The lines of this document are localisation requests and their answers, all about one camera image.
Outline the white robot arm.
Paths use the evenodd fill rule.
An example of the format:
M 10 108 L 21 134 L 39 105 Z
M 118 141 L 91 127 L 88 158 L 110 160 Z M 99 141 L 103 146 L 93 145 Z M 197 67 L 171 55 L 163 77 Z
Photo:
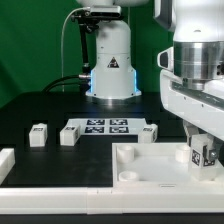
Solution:
M 125 99 L 134 88 L 127 76 L 126 29 L 112 17 L 130 4 L 148 0 L 77 0 L 86 18 L 98 24 L 97 62 L 87 95 Z M 224 0 L 153 0 L 161 32 L 153 43 L 166 110 L 224 142 Z

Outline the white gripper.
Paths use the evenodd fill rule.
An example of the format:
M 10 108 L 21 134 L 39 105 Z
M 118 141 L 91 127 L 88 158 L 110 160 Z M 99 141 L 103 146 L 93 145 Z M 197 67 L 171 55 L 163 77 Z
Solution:
M 207 82 L 203 91 L 184 88 L 182 80 L 173 74 L 173 61 L 172 47 L 157 55 L 161 102 L 166 110 L 184 120 L 188 146 L 192 136 L 199 134 L 198 128 L 211 134 L 208 161 L 214 166 L 224 145 L 224 79 Z

